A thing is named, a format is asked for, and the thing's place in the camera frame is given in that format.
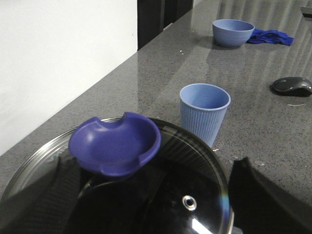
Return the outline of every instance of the glass lid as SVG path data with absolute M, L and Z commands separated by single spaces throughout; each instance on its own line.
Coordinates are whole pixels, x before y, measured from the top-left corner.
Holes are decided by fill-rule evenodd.
M 119 118 L 103 121 L 112 122 Z M 133 176 L 109 181 L 80 170 L 77 203 L 63 233 L 228 234 L 233 213 L 227 178 L 213 151 L 176 125 L 152 119 L 161 132 L 157 155 Z M 75 129 L 51 140 L 16 172 L 2 201 L 56 170 L 70 157 Z

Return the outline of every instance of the ribbed cup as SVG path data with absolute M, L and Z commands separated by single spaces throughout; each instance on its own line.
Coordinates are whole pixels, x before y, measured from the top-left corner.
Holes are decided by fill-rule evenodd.
M 181 126 L 212 147 L 230 102 L 230 95 L 215 85 L 187 85 L 180 91 Z

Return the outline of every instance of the purple spoon rest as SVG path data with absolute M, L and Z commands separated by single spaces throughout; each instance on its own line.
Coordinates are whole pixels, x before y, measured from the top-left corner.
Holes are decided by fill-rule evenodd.
M 80 166 L 110 178 L 132 175 L 158 152 L 157 125 L 149 118 L 125 112 L 115 122 L 93 117 L 79 125 L 69 139 L 69 152 Z

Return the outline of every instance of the black mouse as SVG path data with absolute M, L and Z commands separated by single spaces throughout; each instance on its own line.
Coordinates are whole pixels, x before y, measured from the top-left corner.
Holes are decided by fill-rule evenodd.
M 312 83 L 302 77 L 285 77 L 273 82 L 273 89 L 281 95 L 308 97 L 312 94 Z

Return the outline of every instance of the blue towel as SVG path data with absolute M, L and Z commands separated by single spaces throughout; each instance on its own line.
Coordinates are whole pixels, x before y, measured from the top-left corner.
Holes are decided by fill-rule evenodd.
M 259 43 L 281 43 L 284 45 L 291 45 L 293 43 L 293 38 L 288 36 L 287 33 L 283 33 L 277 30 L 269 30 L 264 31 L 255 28 L 253 31 L 253 34 L 247 41 L 249 43 L 253 44 L 259 44 Z

